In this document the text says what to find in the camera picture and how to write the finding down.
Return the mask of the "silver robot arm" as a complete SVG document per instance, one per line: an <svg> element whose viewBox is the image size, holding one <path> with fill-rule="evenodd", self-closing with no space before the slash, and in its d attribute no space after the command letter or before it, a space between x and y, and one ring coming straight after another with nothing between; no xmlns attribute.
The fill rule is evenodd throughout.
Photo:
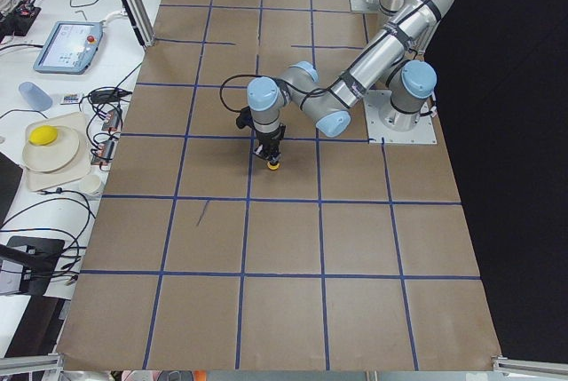
<svg viewBox="0 0 568 381"><path fill-rule="evenodd" d="M248 104L236 119L238 128L249 127L258 140L256 155L275 166L285 125L280 111L295 103L326 136L340 135L350 124L350 110L372 85L383 81L391 89L388 107L397 117L417 118L437 76L426 62L407 60L419 42L447 14L454 0L365 0L378 4L387 20L362 53L325 88L309 62L298 62L277 77L259 76L247 87Z"/></svg>
<svg viewBox="0 0 568 381"><path fill-rule="evenodd" d="M289 67L281 77L263 76L249 83L248 108L258 140L255 154L265 159L270 169L276 169L280 162L280 141L285 133L280 121L283 107L295 103L325 136L339 136L351 122L350 109L382 74L402 63L410 43L438 17L438 11L430 8L431 0L394 1L398 9L391 19L328 87L317 86L315 67L304 61Z"/></svg>

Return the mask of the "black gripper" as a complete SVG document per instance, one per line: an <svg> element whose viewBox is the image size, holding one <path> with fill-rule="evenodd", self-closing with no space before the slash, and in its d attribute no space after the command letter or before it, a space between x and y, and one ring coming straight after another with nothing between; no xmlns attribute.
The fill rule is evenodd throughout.
<svg viewBox="0 0 568 381"><path fill-rule="evenodd" d="M256 131L256 139L258 146L255 149L255 155L261 159L266 159L268 154L272 154L272 162L280 161L280 141L283 139L286 125L281 123L274 131L261 132Z"/></svg>

